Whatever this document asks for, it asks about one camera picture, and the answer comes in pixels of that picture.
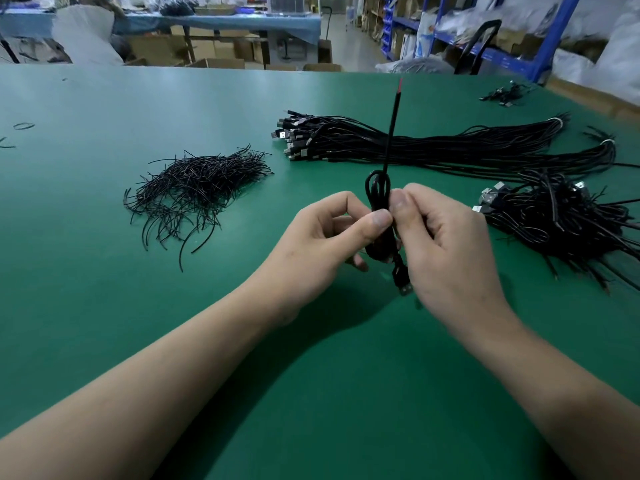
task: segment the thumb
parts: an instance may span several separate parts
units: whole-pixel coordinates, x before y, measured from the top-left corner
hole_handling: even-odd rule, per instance
[[[435,246],[424,225],[420,209],[404,190],[393,189],[389,197],[389,209],[396,222],[396,231],[402,239],[407,259]]]
[[[335,249],[334,254],[341,261],[350,258],[375,241],[380,234],[388,229],[393,221],[391,212],[387,209],[370,212],[354,222],[344,232],[330,239]]]

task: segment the pile of black wires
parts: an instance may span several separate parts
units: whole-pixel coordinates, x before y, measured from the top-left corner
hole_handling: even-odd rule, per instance
[[[178,263],[182,271],[182,251],[194,233],[211,227],[207,238],[191,254],[201,249],[220,225],[218,214],[229,202],[238,197],[249,184],[260,181],[273,172],[264,162],[267,153],[251,151],[247,146],[229,155],[196,157],[185,151],[181,159],[171,161],[158,174],[148,173],[130,195],[124,192],[124,206],[135,216],[145,216],[142,227],[142,245],[148,250],[149,240],[154,237],[166,249],[164,243],[173,237],[182,242]],[[190,225],[185,232],[182,225]]]
[[[271,136],[287,141],[292,161],[323,160],[383,164],[387,133],[345,116],[313,116],[288,111]],[[391,165],[429,168],[453,175],[521,181],[523,169],[581,177],[612,167],[616,145],[595,128],[598,144],[577,153],[541,153],[569,122],[569,114],[520,126],[473,126],[453,136],[393,136]]]
[[[484,213],[489,225],[542,254],[556,279],[550,257],[592,275],[606,291],[602,267],[640,290],[605,257],[622,251],[640,260],[640,242],[623,233],[624,228],[640,230],[624,206],[640,199],[599,203],[604,190],[592,195],[583,182],[574,183],[560,173],[526,170],[521,177],[523,185],[510,188],[499,182],[485,189],[474,210]]]

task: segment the green table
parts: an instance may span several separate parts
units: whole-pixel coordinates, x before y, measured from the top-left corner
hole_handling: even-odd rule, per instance
[[[270,132],[284,110],[344,114],[387,128],[397,77],[172,68],[2,66],[0,111],[0,435],[94,379],[240,284],[296,211],[350,189],[372,167],[290,163]],[[505,109],[478,97],[506,78],[407,75],[396,132],[453,134],[475,124],[571,111],[554,151],[640,137],[544,89]],[[36,126],[16,131],[30,121]],[[126,187],[152,160],[231,153],[248,143],[275,174],[221,214],[222,229],[178,268],[179,246],[144,251]],[[392,168],[394,186],[430,185],[468,204],[495,182]],[[637,197],[638,173],[588,180]],[[632,400],[640,400],[640,295],[494,241],[509,302],[530,327]],[[637,276],[638,266],[629,266]],[[240,366],[157,475],[240,479],[521,479],[561,476],[559,460],[500,384],[422,309],[391,268],[345,268],[337,282]]]

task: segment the fingernail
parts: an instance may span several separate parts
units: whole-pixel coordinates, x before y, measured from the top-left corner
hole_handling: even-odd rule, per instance
[[[404,195],[402,189],[391,190],[391,195],[389,195],[389,209],[393,212],[404,204],[406,204],[406,195]]]
[[[380,229],[385,229],[391,225],[391,222],[394,221],[393,216],[387,209],[376,210],[371,213],[371,218],[376,226],[380,227]]]

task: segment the right hand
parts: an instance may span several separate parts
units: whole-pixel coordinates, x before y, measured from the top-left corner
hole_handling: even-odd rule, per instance
[[[484,215],[419,184],[394,189],[389,205],[413,289],[450,332],[520,323],[502,292]]]

